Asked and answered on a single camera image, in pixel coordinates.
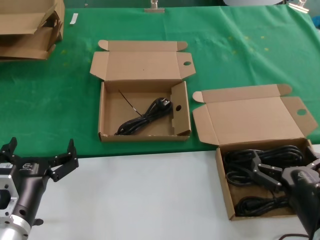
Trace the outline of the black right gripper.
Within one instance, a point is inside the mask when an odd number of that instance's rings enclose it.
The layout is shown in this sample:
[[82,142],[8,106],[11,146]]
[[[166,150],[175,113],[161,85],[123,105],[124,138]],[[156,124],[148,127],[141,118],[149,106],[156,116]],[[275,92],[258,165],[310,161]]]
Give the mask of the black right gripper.
[[250,177],[255,183],[272,192],[279,192],[283,186],[289,205],[300,220],[309,239],[318,240],[320,238],[320,175],[317,171],[320,169],[320,154],[308,146],[307,167],[296,166],[283,170],[271,164],[279,163],[282,153],[281,148],[250,149]]

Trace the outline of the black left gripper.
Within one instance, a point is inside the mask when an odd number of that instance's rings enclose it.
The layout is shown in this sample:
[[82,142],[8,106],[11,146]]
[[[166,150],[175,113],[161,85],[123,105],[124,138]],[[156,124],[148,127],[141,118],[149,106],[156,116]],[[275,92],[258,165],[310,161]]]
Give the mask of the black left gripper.
[[19,157],[14,155],[17,139],[12,137],[9,143],[0,148],[0,162],[10,163],[17,177],[18,201],[13,210],[15,216],[27,223],[36,219],[42,196],[49,177],[58,182],[79,167],[77,150],[71,138],[66,153],[50,157]]

